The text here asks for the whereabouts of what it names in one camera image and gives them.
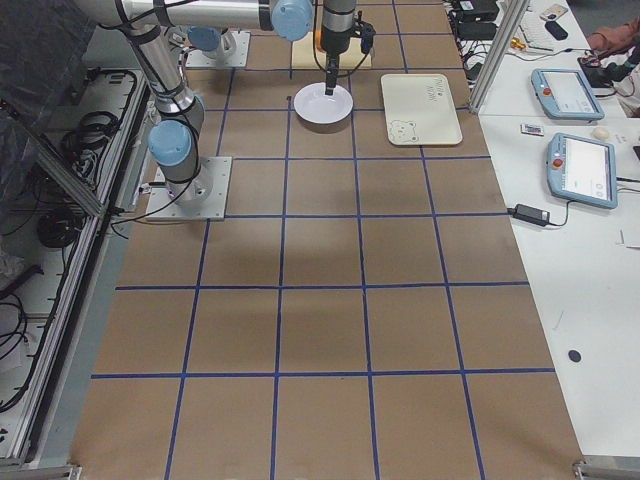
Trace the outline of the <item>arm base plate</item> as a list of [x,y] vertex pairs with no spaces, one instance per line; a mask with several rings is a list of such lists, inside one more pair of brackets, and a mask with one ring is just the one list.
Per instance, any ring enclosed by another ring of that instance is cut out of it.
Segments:
[[248,31],[193,27],[188,30],[190,47],[185,53],[187,69],[244,68],[250,43]]
[[156,222],[225,219],[231,157],[201,157],[199,175],[183,193],[184,185],[166,183],[164,174],[156,168],[155,182],[149,193],[145,219]]

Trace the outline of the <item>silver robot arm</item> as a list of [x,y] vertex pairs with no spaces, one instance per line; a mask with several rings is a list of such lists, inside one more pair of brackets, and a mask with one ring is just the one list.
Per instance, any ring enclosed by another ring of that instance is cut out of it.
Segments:
[[154,96],[160,115],[148,147],[166,182],[172,203],[199,203],[211,191],[211,177],[198,153],[204,104],[187,86],[170,53],[164,31],[194,27],[208,31],[256,28],[293,42],[310,31],[308,1],[80,1],[78,5],[105,30],[127,40]]
[[[362,19],[354,1],[325,1],[321,28],[317,29],[317,4],[312,1],[279,1],[267,19],[276,33],[289,41],[313,34],[314,50],[325,53],[324,94],[332,96],[340,77],[340,56],[346,53],[351,40],[360,40],[360,50],[367,56],[374,44],[376,30]],[[235,52],[236,44],[229,30],[191,26],[187,30],[191,46],[216,61]]]

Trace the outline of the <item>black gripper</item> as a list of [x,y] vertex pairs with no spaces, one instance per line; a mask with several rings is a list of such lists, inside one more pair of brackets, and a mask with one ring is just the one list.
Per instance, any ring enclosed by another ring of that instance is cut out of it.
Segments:
[[340,56],[345,53],[352,38],[360,40],[363,56],[374,44],[374,26],[362,19],[360,13],[324,13],[320,33],[320,46],[326,56],[325,94],[332,96],[336,87],[336,70]]

